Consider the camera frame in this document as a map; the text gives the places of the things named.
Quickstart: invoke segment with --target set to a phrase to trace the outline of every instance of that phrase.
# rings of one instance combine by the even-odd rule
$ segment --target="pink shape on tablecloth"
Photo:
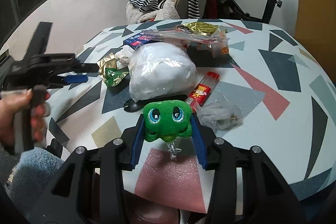
[[[287,99],[285,99],[282,95],[277,93],[274,89],[272,89],[259,79],[255,78],[251,74],[247,73],[241,68],[238,68],[235,65],[232,66],[239,72],[239,74],[246,80],[246,82],[254,90],[265,92],[263,102],[267,107],[267,109],[269,110],[269,112],[272,114],[273,118],[277,120],[289,106],[290,102]]]
[[[249,29],[246,29],[246,28],[243,28],[243,27],[240,27],[240,26],[237,26],[237,25],[228,23],[228,22],[225,22],[225,23],[228,24],[228,25],[230,25],[231,27],[234,27],[234,28],[237,29],[238,31],[241,31],[243,34],[248,34],[248,33],[253,32],[253,31],[251,31],[251,30],[249,30]]]
[[[206,213],[197,160],[152,148],[138,177],[134,193],[147,200],[179,208]]]

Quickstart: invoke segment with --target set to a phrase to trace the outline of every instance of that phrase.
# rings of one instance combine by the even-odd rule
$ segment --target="red cap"
[[[208,71],[207,76],[215,78],[216,80],[219,79],[219,74],[217,74],[217,73],[215,73],[213,71]]]

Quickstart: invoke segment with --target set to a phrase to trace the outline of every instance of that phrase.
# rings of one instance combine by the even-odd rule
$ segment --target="red cloth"
[[[216,0],[207,0],[203,18],[217,18],[217,5]]]

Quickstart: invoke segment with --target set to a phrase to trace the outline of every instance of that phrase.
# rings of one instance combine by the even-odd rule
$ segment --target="silver bolt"
[[[114,145],[121,145],[123,143],[123,140],[121,138],[116,138],[113,140]]]
[[[254,153],[260,153],[261,152],[261,148],[259,147],[259,146],[253,146],[252,147],[252,151],[254,152]]]
[[[214,142],[215,142],[215,144],[221,145],[221,144],[224,143],[224,140],[223,140],[222,138],[216,138],[216,139],[214,140]]]
[[[85,151],[85,148],[83,146],[77,147],[76,148],[76,153],[77,154],[83,154]]]

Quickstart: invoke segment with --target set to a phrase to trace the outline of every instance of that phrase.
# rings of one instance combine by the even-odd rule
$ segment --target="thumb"
[[[1,100],[1,102],[4,104],[6,111],[10,113],[16,113],[22,107],[29,105],[32,96],[33,93],[30,89],[23,93],[8,94]]]

